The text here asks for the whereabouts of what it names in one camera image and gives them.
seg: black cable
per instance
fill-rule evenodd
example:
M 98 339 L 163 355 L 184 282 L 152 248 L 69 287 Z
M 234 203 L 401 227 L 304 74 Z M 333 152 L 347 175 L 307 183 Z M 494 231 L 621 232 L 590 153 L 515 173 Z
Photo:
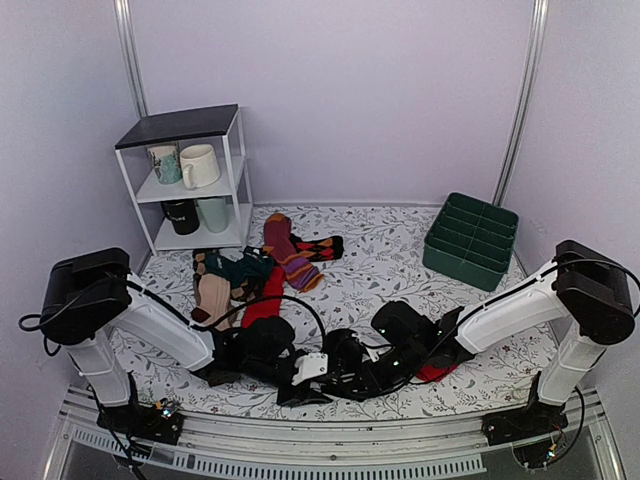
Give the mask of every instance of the black cable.
M 42 315 L 40 315 L 38 313 L 30 313 L 29 315 L 24 315 L 22 318 L 20 318 L 20 320 L 18 320 L 18 327 L 20 327 L 20 330 L 25 331 L 25 332 L 35 332 L 37 330 L 42 330 L 44 327 L 46 327 L 50 323 L 55 322 L 60 315 L 62 315 L 67 310 L 69 310 L 71 307 L 73 307 L 87 293 L 91 292 L 92 290 L 95 290 L 97 287 L 100 287 L 102 285 L 106 285 L 106 284 L 108 284 L 110 282 L 112 282 L 112 280 L 110 278 L 102 278 L 102 279 L 98 280 L 97 282 L 92 283 L 87 288 L 82 290 L 78 294 L 78 296 L 74 297 L 71 301 L 67 302 L 51 318 L 48 318 L 47 320 L 45 320 L 42 323 L 37 323 L 37 324 L 32 325 L 32 326 L 25 326 L 24 325 L 25 320 L 29 320 L 31 318 L 41 318 Z
M 584 403 L 584 395 L 582 395 L 582 392 L 580 391 L 580 389 L 576 387 L 575 391 L 578 394 L 578 397 L 580 398 L 580 404 L 582 406 L 582 413 L 580 414 L 580 424 L 578 425 L 578 430 L 576 430 L 576 434 L 574 435 L 573 440 L 571 440 L 571 443 L 569 444 L 569 446 L 565 448 L 559 455 L 556 455 L 551 460 L 549 460 L 547 462 L 547 465 L 553 465 L 554 463 L 559 462 L 562 458 L 567 456 L 569 451 L 571 451 L 571 449 L 578 442 L 578 437 L 580 437 L 580 433 L 582 432 L 582 427 L 584 426 L 584 417 L 586 414 L 587 407 Z
M 391 345 L 390 343 L 386 343 L 384 345 L 367 345 L 366 343 L 360 342 L 360 345 L 362 345 L 365 348 L 370 348 L 371 350 L 378 350 L 380 348 L 393 347 L 393 345 Z
M 187 319 L 187 317 L 185 317 L 181 312 L 179 312 L 176 307 L 174 307 L 173 305 L 171 305 L 169 302 L 167 302 L 166 300 L 164 300 L 162 297 L 160 297 L 159 295 L 157 295 L 156 293 L 153 293 L 151 290 L 147 290 L 146 288 L 144 288 L 142 285 L 138 285 L 135 282 L 132 282 L 131 280 L 126 280 L 126 285 L 128 287 L 133 288 L 134 290 L 136 290 L 137 292 L 142 293 L 143 295 L 149 297 L 150 299 L 152 299 L 154 302 L 159 303 L 160 305 L 162 305 L 164 308 L 166 308 L 167 310 L 169 310 L 173 315 L 175 315 L 176 317 L 178 317 L 178 320 L 180 320 L 182 323 L 184 323 L 185 325 L 190 325 L 191 322 Z
M 129 469 L 131 470 L 131 473 L 133 473 L 138 480 L 147 480 L 147 477 L 145 477 L 142 474 L 142 472 L 140 471 L 140 468 L 138 468 L 138 465 L 136 464 L 136 461 L 133 459 L 133 456 L 131 455 L 131 451 L 128 448 L 124 447 L 122 440 L 120 440 L 118 435 L 116 435 L 116 432 L 113 430 L 113 427 L 111 426 L 111 423 L 107 418 L 107 413 L 104 410 L 104 406 L 98 400 L 98 395 L 96 395 L 95 390 L 93 391 L 93 399 L 96 402 L 96 407 L 98 407 L 98 412 L 102 415 L 102 420 L 104 420 L 104 424 L 107 426 L 107 430 L 109 430 L 109 433 L 111 434 L 113 439 L 116 441 L 120 449 L 123 451 L 123 453 L 127 457 L 127 463 L 129 464 Z
M 269 295 L 269 296 L 266 296 L 266 297 L 255 298 L 253 300 L 249 300 L 248 302 L 245 302 L 245 303 L 243 303 L 241 305 L 238 305 L 237 307 L 234 307 L 231 310 L 227 311 L 227 313 L 222 315 L 220 318 L 218 318 L 211 325 L 207 325 L 206 327 L 200 327 L 198 325 L 192 325 L 191 328 L 193 328 L 194 330 L 199 330 L 201 332 L 207 332 L 207 331 L 213 330 L 215 327 L 217 327 L 222 322 L 224 322 L 227 318 L 231 317 L 232 315 L 235 315 L 240 310 L 242 310 L 242 309 L 244 309 L 246 307 L 250 307 L 251 305 L 256 305 L 256 304 L 262 303 L 262 302 L 268 302 L 269 300 L 290 300 L 290 301 L 292 301 L 294 303 L 297 303 L 298 305 L 302 305 L 304 308 L 309 310 L 309 312 L 311 312 L 311 315 L 313 316 L 313 319 L 318 324 L 318 330 L 320 331 L 320 336 L 322 337 L 322 348 L 324 349 L 325 339 L 327 337 L 327 332 L 326 332 L 326 330 L 324 328 L 324 324 L 322 323 L 322 319 L 320 318 L 320 315 L 318 315 L 318 313 L 313 309 L 313 307 L 311 307 L 311 305 L 309 305 L 306 302 L 303 302 L 299 298 L 292 297 L 290 295 Z
M 541 276 L 546 277 L 548 274 L 555 272 L 560 268 L 564 268 L 569 265 L 575 265 L 578 263 L 596 263 L 596 264 L 607 265 L 609 267 L 616 268 L 621 272 L 623 272 L 624 274 L 626 274 L 631 280 L 633 280 L 633 282 L 636 284 L 636 287 L 638 287 L 638 291 L 640 291 L 640 280 L 638 279 L 638 277 L 636 277 L 634 273 L 628 268 L 623 267 L 622 265 L 616 262 L 613 262 L 611 260 L 600 260 L 596 258 L 576 258 L 575 260 L 567 260 L 566 262 L 556 263 L 553 267 L 542 272 Z M 639 313 L 640 313 L 640 304 L 638 305 L 638 308 L 636 308 L 635 312 L 633 312 L 633 316 L 637 317 Z
M 52 352 L 51 350 L 49 350 L 49 339 L 47 337 L 45 337 L 44 335 L 43 335 L 42 338 L 44 339 L 44 353 L 46 353 L 50 357 L 55 357 L 58 354 L 58 352 L 60 352 L 60 349 L 62 348 L 62 345 L 58 344 L 56 349 Z
M 627 269 L 627 268 L 623 267 L 622 265 L 619 265 L 619 264 L 617 264 L 617 263 L 615 263 L 613 261 L 609 261 L 609 260 L 581 258 L 581 259 L 575 259 L 575 260 L 568 260 L 568 261 L 562 262 L 562 263 L 556 263 L 551 268 L 545 270 L 540 275 L 540 278 L 546 277 L 550 273 L 555 272 L 556 270 L 558 270 L 560 268 L 564 268 L 564 267 L 567 267 L 569 265 L 578 264 L 578 263 L 597 263 L 597 264 L 608 265 L 610 267 L 617 268 L 617 269 L 621 270 L 622 272 L 624 272 L 626 275 L 628 275 L 634 281 L 634 283 L 638 287 L 638 290 L 640 291 L 640 280 L 638 279 L 638 277 L 636 277 L 633 274 L 633 272 L 631 272 L 629 269 Z M 405 380 L 403 380 L 401 383 L 399 383 L 395 387 L 391 387 L 391 388 L 389 388 L 389 389 L 387 389 L 387 390 L 385 390 L 383 392 L 378 392 L 378 393 L 371 392 L 371 394 L 369 394 L 369 395 L 358 395 L 358 394 L 355 394 L 355 395 L 352 395 L 351 397 L 347 397 L 347 398 L 350 398 L 351 400 L 357 400 L 357 401 L 367 400 L 369 398 L 374 398 L 374 397 L 378 397 L 378 396 L 381 396 L 381 395 L 389 395 L 390 393 L 397 392 L 401 388 L 403 388 L 406 385 L 410 384 L 411 383 L 411 379 L 413 379 L 413 377 L 415 377 L 418 374 L 418 372 L 420 372 L 420 370 L 422 370 L 422 367 L 424 366 L 424 364 L 433 356 L 433 354 L 442 346 L 442 344 L 444 342 L 446 342 L 454 333 L 458 332 L 458 328 L 462 324 L 464 324 L 467 320 L 469 320 L 469 318 L 471 318 L 473 315 L 475 315 L 480 310 L 483 310 L 484 308 L 488 307 L 489 305 L 493 305 L 494 303 L 499 302 L 500 300 L 503 300 L 503 299 L 505 299 L 507 297 L 510 297 L 511 295 L 514 295 L 514 294 L 524 290 L 525 288 L 528 288 L 529 286 L 535 284 L 537 281 L 538 281 L 537 277 L 536 278 L 532 278 L 528 282 L 525 282 L 525 283 L 517 286 L 516 288 L 514 288 L 512 290 L 508 290 L 507 292 L 504 292 L 504 293 L 502 293 L 502 294 L 500 294 L 500 295 L 498 295 L 496 297 L 493 297 L 493 298 L 487 300 L 486 302 L 480 304 L 475 309 L 473 309 L 470 313 L 465 315 L 464 318 L 460 319 L 456 323 L 456 328 L 453 328 L 453 329 L 449 330 L 440 339 L 440 341 L 438 341 L 438 343 L 436 343 L 435 347 L 433 347 L 425 355 L 424 360 L 422 362 L 420 362 L 420 367 L 415 369 L 415 371 L 411 375 L 407 376 L 407 378 Z M 638 308 L 634 312 L 634 314 L 633 314 L 634 317 L 637 316 L 638 313 L 640 313 L 640 305 L 638 305 Z

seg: lavender wall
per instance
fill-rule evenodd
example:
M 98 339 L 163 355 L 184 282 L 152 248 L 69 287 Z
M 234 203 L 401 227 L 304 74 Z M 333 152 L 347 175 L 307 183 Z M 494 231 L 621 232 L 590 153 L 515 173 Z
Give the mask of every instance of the lavender wall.
M 54 262 L 146 252 L 111 146 L 134 122 L 113 2 L 0 2 L 0 478 L 40 478 L 69 360 L 16 321 Z
M 551 2 L 540 71 L 506 206 L 537 268 L 566 238 L 640 274 L 640 3 Z M 640 478 L 640 334 L 612 347 L 595 382 L 628 478 Z
M 258 201 L 490 199 L 533 2 L 137 0 L 151 113 L 238 102 Z

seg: white mug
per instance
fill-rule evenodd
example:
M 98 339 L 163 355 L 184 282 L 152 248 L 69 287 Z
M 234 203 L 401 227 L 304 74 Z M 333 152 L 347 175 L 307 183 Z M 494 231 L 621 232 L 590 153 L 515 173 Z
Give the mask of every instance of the white mug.
M 180 152 L 182 180 L 189 190 L 206 187 L 220 178 L 220 167 L 212 145 L 192 145 Z

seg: mug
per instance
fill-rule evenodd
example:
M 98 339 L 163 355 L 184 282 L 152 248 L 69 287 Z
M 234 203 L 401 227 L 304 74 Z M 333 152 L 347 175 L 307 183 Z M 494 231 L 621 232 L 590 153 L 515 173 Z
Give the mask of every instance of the mug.
M 160 202 L 164 216 L 173 225 L 178 235 L 189 235 L 200 227 L 196 204 L 193 200 L 171 200 Z
M 147 148 L 147 153 L 151 159 L 153 170 L 158 177 L 158 182 L 163 185 L 170 185 L 182 178 L 177 144 L 149 147 Z
M 224 197 L 200 198 L 197 203 L 207 230 L 211 233 L 221 233 L 227 229 L 229 217 Z
M 182 179 L 189 190 L 206 187 L 220 178 L 213 145 L 192 145 L 180 152 Z

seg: green sorting tray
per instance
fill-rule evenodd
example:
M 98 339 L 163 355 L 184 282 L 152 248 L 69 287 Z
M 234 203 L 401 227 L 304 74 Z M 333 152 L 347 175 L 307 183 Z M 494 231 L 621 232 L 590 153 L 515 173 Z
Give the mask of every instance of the green sorting tray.
M 515 213 L 452 193 L 424 239 L 422 264 L 492 292 L 509 269 L 517 228 Z

